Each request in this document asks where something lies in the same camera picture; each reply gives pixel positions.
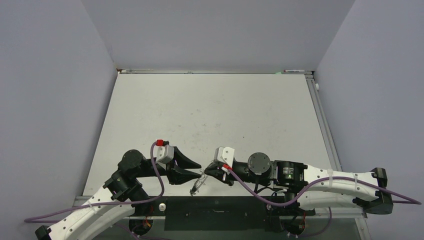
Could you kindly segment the metal keyring disc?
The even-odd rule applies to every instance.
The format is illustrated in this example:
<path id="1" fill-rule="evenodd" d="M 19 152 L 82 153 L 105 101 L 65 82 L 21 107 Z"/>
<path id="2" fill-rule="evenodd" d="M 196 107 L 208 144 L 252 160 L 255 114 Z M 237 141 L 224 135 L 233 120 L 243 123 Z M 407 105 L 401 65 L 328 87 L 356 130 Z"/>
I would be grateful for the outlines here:
<path id="1" fill-rule="evenodd" d="M 200 188 L 205 185 L 205 182 L 208 178 L 208 176 L 204 173 L 203 170 L 201 170 L 200 172 L 201 172 L 200 177 L 194 182 L 192 188 L 189 191 L 189 194 L 192 197 L 195 196 L 197 193 L 199 193 Z"/>

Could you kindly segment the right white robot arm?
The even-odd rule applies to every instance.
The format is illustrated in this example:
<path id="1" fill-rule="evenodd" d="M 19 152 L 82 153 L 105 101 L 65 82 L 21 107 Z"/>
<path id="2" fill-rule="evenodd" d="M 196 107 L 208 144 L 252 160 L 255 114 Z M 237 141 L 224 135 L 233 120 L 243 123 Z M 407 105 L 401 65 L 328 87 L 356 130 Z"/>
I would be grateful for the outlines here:
<path id="1" fill-rule="evenodd" d="M 204 172 L 229 186 L 234 182 L 252 183 L 282 191 L 282 207 L 289 214 L 316 208 L 361 208 L 374 215 L 393 211 L 392 197 L 384 191 L 388 177 L 383 168 L 363 173 L 334 171 L 300 162 L 270 160 L 263 152 L 239 162 L 234 153 L 225 150 L 216 153 Z"/>

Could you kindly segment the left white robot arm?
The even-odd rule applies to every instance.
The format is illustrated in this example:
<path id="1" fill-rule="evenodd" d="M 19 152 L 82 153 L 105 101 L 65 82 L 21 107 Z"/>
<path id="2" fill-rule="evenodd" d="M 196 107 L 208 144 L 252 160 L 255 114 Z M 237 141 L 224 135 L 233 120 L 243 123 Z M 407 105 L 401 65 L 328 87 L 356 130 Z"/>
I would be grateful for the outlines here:
<path id="1" fill-rule="evenodd" d="M 39 240 L 91 240 L 107 227 L 132 214 L 143 215 L 152 202 L 159 200 L 166 176 L 171 185 L 182 185 L 200 178 L 193 172 L 202 166 L 186 157 L 169 142 L 155 141 L 151 150 L 158 147 L 157 156 L 147 159 L 136 149 L 128 150 L 117 165 L 117 170 L 103 186 L 83 205 L 69 208 L 64 219 L 51 226 L 42 225 L 36 231 Z M 139 178 L 157 177 L 161 187 L 157 196 L 149 196 Z"/>

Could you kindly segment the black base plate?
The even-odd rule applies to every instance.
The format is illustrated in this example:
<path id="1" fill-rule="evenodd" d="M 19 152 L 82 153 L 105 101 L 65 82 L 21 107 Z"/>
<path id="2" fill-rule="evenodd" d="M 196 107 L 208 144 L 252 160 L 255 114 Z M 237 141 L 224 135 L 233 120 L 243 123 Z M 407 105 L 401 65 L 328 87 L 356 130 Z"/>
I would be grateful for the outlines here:
<path id="1" fill-rule="evenodd" d="M 164 221 L 166 231 L 281 232 L 304 230 L 304 218 L 315 210 L 268 206 L 253 196 L 165 196 L 147 206 L 137 207 L 128 226 L 144 235 Z"/>

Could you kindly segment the marker pen on rail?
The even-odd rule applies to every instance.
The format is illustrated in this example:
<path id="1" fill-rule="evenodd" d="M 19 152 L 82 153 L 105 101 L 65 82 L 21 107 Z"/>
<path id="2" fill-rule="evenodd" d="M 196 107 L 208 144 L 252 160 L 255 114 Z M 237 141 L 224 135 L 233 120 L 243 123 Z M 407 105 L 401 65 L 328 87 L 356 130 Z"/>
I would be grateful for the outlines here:
<path id="1" fill-rule="evenodd" d="M 299 70 L 299 69 L 285 69 L 283 70 L 284 73 L 291 73 L 291 74 L 302 74 L 307 72 L 306 70 Z"/>

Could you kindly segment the aluminium frame rail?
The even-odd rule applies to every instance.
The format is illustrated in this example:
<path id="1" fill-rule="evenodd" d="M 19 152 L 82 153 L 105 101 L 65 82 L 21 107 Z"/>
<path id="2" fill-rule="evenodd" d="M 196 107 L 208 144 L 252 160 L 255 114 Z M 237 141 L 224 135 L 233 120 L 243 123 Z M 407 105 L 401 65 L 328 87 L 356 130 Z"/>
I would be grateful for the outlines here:
<path id="1" fill-rule="evenodd" d="M 322 134 L 324 146 L 328 155 L 332 171 L 342 171 L 339 156 L 334 140 L 326 119 L 323 106 L 319 98 L 319 91 L 312 74 L 301 74 L 305 78 L 313 108 L 316 113 L 318 126 Z M 365 218 L 366 214 L 361 208 L 352 203 L 352 198 L 347 195 L 331 192 L 307 191 L 299 198 L 300 207 L 304 210 L 314 209 L 317 215 L 328 213 L 332 210 L 333 218 L 359 219 Z"/>

